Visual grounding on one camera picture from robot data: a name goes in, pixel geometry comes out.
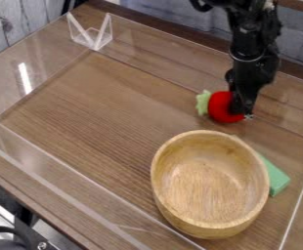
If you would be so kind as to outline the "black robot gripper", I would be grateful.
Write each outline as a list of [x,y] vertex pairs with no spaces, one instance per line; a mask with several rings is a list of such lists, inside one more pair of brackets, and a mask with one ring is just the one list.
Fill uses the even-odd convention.
[[277,17],[277,0],[190,0],[201,13],[213,8],[225,12],[230,31],[228,53],[233,59],[226,72],[230,85],[229,113],[253,116],[261,88],[270,84],[278,66],[276,38],[281,23]]

